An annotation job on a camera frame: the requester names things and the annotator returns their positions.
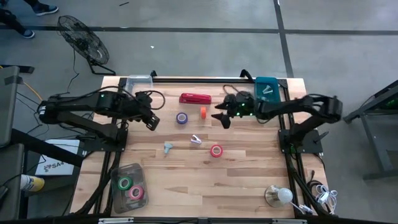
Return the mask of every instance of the pink tape roll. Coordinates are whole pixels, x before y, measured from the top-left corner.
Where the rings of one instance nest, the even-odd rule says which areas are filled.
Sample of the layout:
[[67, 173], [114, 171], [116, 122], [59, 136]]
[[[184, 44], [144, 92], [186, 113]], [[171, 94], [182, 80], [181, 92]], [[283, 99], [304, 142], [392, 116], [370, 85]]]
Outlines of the pink tape roll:
[[144, 189], [140, 185], [134, 185], [129, 190], [131, 200], [141, 200], [144, 197]]

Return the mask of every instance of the white cable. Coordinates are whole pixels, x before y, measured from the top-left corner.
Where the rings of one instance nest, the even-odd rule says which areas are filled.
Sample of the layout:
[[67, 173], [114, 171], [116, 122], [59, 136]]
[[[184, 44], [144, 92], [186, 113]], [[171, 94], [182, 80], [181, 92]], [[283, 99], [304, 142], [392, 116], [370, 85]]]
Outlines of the white cable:
[[300, 205], [298, 207], [301, 208], [302, 210], [304, 210], [304, 212], [310, 212], [311, 214], [314, 214], [314, 211], [305, 205]]
[[327, 203], [330, 207], [330, 213], [334, 213], [337, 206], [337, 190], [329, 191], [325, 185], [317, 185], [315, 190], [318, 193], [318, 195], [315, 197], [317, 202], [321, 205]]
[[303, 212], [303, 210], [301, 210], [297, 205], [295, 205], [293, 202], [290, 202], [295, 208], [297, 208], [301, 213], [303, 213], [303, 214], [305, 214], [304, 212]]

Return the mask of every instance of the plastic container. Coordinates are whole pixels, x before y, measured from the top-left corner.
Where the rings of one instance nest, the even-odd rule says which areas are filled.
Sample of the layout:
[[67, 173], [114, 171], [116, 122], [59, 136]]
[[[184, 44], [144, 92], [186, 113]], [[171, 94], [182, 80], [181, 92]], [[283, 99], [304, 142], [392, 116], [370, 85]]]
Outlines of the plastic container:
[[150, 90], [153, 88], [152, 77], [150, 75], [130, 75], [124, 87], [131, 94], [138, 91]]
[[[120, 179], [128, 177], [132, 180], [132, 188], [141, 186], [144, 190], [144, 195], [140, 199], [133, 200], [129, 195], [128, 190], [120, 190], [118, 182]], [[141, 208], [148, 203], [147, 187], [145, 184], [144, 171], [139, 164], [130, 164], [124, 167], [115, 169], [111, 173], [111, 185], [113, 196], [113, 208], [118, 214], [128, 212], [137, 208]]]
[[279, 103], [278, 79], [274, 77], [257, 77], [254, 84], [254, 97], [256, 100]]

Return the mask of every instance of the black fan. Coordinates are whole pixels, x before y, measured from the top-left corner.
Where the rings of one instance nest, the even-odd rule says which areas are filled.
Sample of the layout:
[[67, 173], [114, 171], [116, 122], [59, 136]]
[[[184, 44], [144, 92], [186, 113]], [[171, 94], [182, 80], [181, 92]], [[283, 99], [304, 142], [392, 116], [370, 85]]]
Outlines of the black fan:
[[[109, 60], [106, 47], [84, 23], [73, 16], [60, 16], [58, 18], [58, 30], [62, 37], [85, 59], [95, 75], [116, 75], [116, 72], [102, 65]], [[97, 73], [93, 66], [99, 66], [111, 73]]]

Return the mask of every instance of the fan stand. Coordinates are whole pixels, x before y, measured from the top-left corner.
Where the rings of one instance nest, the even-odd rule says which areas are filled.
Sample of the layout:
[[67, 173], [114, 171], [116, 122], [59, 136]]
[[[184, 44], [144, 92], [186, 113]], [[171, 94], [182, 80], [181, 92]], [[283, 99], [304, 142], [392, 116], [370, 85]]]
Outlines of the fan stand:
[[[114, 70], [107, 68], [103, 65], [100, 65], [100, 64], [96, 63], [94, 60], [90, 60], [89, 58], [87, 58], [87, 62], [88, 62], [88, 65], [90, 66], [92, 74], [94, 74], [94, 75], [116, 75], [116, 72]], [[105, 70], [110, 71], [111, 73], [95, 72], [93, 66], [99, 66]]]

